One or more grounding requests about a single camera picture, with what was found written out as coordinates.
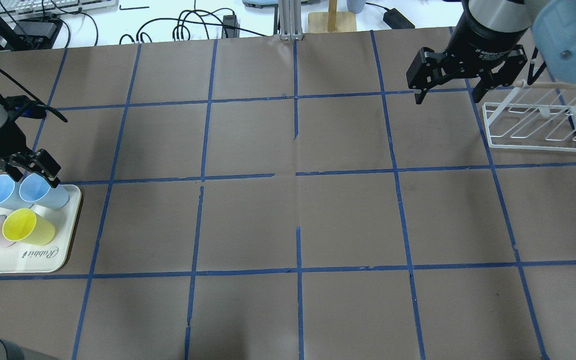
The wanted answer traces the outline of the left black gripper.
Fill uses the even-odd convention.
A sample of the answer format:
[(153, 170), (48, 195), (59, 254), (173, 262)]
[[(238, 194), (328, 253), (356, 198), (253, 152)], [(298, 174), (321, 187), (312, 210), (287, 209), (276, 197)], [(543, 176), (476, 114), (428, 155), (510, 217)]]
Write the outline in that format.
[(32, 152), (21, 128), (7, 122), (0, 128), (0, 171), (19, 183), (25, 175), (21, 169), (39, 175), (53, 189), (61, 185), (58, 173), (62, 167), (57, 160), (46, 149)]

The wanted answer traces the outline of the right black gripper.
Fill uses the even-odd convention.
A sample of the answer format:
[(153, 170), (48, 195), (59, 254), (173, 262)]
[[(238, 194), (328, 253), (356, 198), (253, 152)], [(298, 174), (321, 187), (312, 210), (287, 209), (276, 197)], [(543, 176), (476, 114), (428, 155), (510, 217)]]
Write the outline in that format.
[(406, 71), (414, 102), (421, 105), (430, 89), (446, 84), (456, 74), (462, 79), (480, 78), (471, 91), (474, 103), (479, 103), (488, 91), (509, 86), (528, 62), (524, 46), (518, 44), (525, 32), (526, 28), (514, 32), (493, 30), (471, 13), (462, 13), (443, 52), (422, 47), (414, 55)]

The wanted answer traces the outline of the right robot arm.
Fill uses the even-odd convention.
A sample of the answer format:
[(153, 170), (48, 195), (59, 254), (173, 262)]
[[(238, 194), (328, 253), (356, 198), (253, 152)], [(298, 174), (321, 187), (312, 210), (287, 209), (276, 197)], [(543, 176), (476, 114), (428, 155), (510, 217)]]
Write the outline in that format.
[(530, 61), (520, 41), (532, 32), (536, 53), (555, 79), (576, 84), (576, 0), (463, 0), (462, 14), (446, 48), (422, 47), (406, 72), (420, 105), (430, 89), (454, 79), (479, 82), (480, 102), (488, 91), (507, 87)]

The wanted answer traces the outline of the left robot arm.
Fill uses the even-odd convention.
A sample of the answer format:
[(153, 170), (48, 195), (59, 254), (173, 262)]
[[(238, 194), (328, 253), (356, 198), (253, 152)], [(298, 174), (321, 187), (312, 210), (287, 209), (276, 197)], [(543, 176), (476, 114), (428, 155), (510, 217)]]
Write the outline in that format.
[(47, 150), (32, 150), (16, 121), (21, 117), (41, 120), (46, 118), (48, 113), (64, 123), (67, 118), (41, 101), (1, 68), (0, 73), (25, 92), (25, 95), (18, 96), (3, 96), (0, 93), (0, 171), (16, 182), (22, 180), (24, 173), (38, 174), (52, 188), (56, 188), (61, 185), (58, 173), (62, 167)]

